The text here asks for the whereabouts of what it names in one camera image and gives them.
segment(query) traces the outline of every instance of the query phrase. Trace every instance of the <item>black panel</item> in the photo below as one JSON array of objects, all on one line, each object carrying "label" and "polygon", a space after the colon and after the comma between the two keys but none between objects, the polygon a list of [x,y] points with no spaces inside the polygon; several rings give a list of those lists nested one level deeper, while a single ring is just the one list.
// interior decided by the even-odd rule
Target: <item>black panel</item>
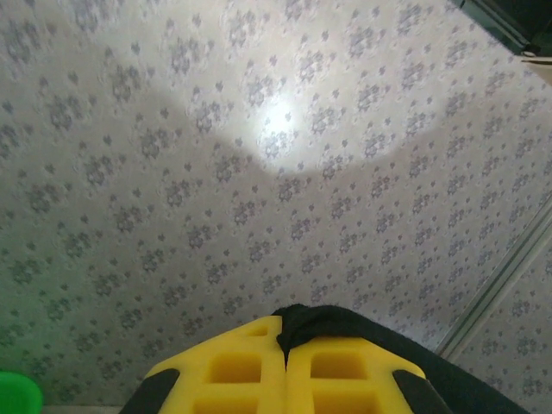
[{"label": "black panel", "polygon": [[159,414],[179,375],[171,368],[147,377],[119,414]]},{"label": "black panel", "polygon": [[413,414],[453,414],[428,380],[405,370],[395,371],[393,378]]}]

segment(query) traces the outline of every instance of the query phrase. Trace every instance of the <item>black cloth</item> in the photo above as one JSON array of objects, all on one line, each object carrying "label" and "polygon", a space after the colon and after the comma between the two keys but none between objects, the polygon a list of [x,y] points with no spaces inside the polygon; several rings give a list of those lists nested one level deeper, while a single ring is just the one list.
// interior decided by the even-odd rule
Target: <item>black cloth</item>
[{"label": "black cloth", "polygon": [[293,304],[273,315],[282,317],[277,341],[286,364],[293,348],[317,336],[360,337],[419,366],[454,414],[529,414],[472,374],[351,310],[333,305]]}]

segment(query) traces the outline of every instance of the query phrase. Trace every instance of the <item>dark object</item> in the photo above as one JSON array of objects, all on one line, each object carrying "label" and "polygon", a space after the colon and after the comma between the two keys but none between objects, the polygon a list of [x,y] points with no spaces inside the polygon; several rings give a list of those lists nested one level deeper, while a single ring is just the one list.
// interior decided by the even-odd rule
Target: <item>dark object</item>
[{"label": "dark object", "polygon": [[414,414],[453,414],[428,380],[402,369],[393,378]]},{"label": "dark object", "polygon": [[158,414],[180,372],[166,369],[144,379],[119,414]]},{"label": "dark object", "polygon": [[453,0],[515,54],[552,56],[552,1]]},{"label": "dark object", "polygon": [[315,337],[360,337],[418,365],[453,413],[529,414],[470,373],[413,340],[351,310],[332,305],[311,308],[293,304],[273,314],[282,317],[282,333],[276,340],[286,364],[291,349]]}]

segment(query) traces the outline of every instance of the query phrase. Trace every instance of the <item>floral pattern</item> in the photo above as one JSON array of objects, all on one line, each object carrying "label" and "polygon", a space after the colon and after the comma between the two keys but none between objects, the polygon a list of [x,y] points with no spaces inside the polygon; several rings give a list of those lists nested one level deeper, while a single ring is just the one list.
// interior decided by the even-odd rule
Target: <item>floral pattern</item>
[{"label": "floral pattern", "polygon": [[552,361],[552,335],[546,328],[550,276],[552,248],[548,243],[455,359],[502,393],[515,396],[531,412],[549,410],[552,392],[545,363]]},{"label": "floral pattern", "polygon": [[551,194],[550,88],[443,0],[0,7],[0,365],[48,404],[293,302],[436,348]]}]

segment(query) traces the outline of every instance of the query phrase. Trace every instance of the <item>green cup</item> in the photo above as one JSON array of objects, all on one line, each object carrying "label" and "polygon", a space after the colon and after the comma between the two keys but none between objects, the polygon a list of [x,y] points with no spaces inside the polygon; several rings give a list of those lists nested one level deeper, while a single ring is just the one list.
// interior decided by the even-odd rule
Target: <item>green cup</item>
[{"label": "green cup", "polygon": [[40,414],[41,389],[19,373],[0,371],[0,414]]}]

